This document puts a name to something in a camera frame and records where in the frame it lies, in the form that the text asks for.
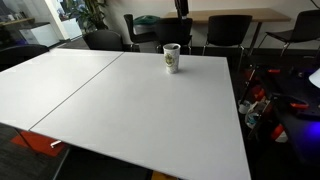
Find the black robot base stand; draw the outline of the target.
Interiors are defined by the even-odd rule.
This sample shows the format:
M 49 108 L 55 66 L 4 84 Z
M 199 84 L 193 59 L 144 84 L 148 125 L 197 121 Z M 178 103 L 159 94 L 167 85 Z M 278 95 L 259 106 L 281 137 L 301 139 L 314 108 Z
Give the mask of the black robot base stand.
M 299 159 L 313 166 L 320 164 L 319 70 L 317 68 L 285 68 L 256 65 L 240 102 L 251 87 L 259 84 L 265 92 L 266 106 L 259 112 L 248 135 L 252 139 L 269 113 L 283 127 Z M 309 104 L 300 110 L 290 103 Z

